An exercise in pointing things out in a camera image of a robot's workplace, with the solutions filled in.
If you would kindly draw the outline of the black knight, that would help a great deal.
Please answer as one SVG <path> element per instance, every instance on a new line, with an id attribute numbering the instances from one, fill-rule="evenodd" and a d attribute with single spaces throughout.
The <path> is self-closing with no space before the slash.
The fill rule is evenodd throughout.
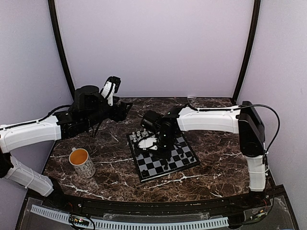
<path id="1" fill-rule="evenodd" d="M 184 165 L 189 164 L 189 160 L 188 159 L 183 159 L 182 162 L 183 162 Z"/>

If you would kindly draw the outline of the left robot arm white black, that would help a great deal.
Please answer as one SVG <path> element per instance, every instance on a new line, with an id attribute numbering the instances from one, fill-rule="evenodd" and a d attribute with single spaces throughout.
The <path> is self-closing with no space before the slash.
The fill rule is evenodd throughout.
<path id="1" fill-rule="evenodd" d="M 0 127 L 0 176 L 25 188 L 48 197 L 57 209 L 63 209 L 68 199 L 61 186 L 48 176 L 43 176 L 19 162 L 11 151 L 45 141 L 69 139 L 102 123 L 106 119 L 115 122 L 126 119 L 132 103 L 121 101 L 114 94 L 118 86 L 109 81 L 100 90 L 93 85 L 75 91 L 71 105 L 53 109 L 47 116 Z"/>

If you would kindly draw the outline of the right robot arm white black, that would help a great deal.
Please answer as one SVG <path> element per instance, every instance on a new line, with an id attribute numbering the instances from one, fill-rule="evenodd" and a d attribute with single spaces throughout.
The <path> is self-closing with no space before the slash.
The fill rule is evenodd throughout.
<path id="1" fill-rule="evenodd" d="M 160 114 L 147 111 L 141 120 L 141 126 L 150 132 L 147 137 L 138 140 L 136 147 L 152 150 L 161 158 L 170 157 L 171 148 L 183 132 L 209 131 L 238 136 L 240 152 L 248 164 L 249 189 L 245 204 L 255 208 L 263 201 L 269 164 L 267 155 L 273 140 L 266 144 L 265 125 L 257 108 L 275 110 L 264 104 L 252 104 L 243 101 L 241 105 L 219 108 L 197 108 L 187 103 L 177 105 Z"/>

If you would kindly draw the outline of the black grey chess board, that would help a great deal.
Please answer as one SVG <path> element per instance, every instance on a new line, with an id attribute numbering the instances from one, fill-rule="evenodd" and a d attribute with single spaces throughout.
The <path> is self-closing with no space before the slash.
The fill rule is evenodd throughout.
<path id="1" fill-rule="evenodd" d="M 126 135 L 140 182 L 147 182 L 200 164 L 200 160 L 187 142 L 184 134 L 177 137 L 174 149 L 171 152 L 171 157 L 168 160 L 155 157 L 153 155 L 154 150 L 142 150 L 136 147 L 137 141 L 147 136 L 154 137 L 151 132 L 146 134 L 140 133 L 140 136 L 138 136 L 136 132 Z M 192 156 L 195 158 L 194 162 L 190 162 Z M 183 159 L 188 159 L 189 164 L 184 165 L 182 162 Z M 164 164 L 166 162 L 168 163 L 167 171 L 164 170 Z M 142 170 L 147 171 L 146 176 L 142 175 Z"/>

